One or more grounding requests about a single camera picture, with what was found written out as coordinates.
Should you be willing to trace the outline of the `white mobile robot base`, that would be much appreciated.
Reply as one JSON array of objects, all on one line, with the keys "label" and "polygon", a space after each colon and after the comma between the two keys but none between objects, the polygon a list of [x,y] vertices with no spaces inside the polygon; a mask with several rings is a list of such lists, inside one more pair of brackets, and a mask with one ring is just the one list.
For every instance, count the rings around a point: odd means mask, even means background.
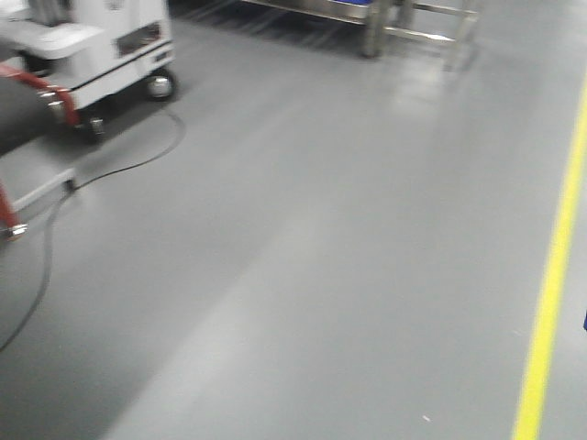
[{"label": "white mobile robot base", "polygon": [[136,84],[156,102],[177,92],[166,1],[4,1],[1,39],[16,54],[4,70],[56,94],[64,123],[90,144],[105,133],[106,98]]}]

